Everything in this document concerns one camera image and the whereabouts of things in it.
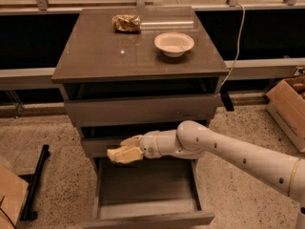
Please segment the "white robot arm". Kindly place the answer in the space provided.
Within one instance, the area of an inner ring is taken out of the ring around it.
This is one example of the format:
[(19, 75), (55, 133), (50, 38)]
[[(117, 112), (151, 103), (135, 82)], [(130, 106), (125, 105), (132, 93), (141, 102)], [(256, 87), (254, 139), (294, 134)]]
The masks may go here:
[(295, 229), (305, 229), (305, 159), (289, 156), (249, 142), (218, 134), (194, 121), (183, 121), (174, 130), (151, 131), (123, 140), (107, 151), (116, 163), (173, 156), (198, 159), (205, 152), (222, 157), (278, 192), (297, 201)]

